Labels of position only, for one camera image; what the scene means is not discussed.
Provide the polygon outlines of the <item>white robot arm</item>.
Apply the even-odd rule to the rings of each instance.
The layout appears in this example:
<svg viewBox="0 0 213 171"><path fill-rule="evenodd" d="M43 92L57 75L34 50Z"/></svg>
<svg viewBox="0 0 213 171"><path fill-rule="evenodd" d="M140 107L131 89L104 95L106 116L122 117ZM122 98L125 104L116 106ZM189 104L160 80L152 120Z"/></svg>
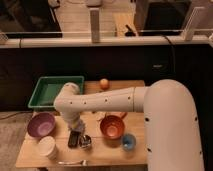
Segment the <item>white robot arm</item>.
<svg viewBox="0 0 213 171"><path fill-rule="evenodd" d="M148 171L205 171L196 105L178 81L163 79L148 87L84 95L76 84L67 83L53 106L72 128L83 111L142 112Z"/></svg>

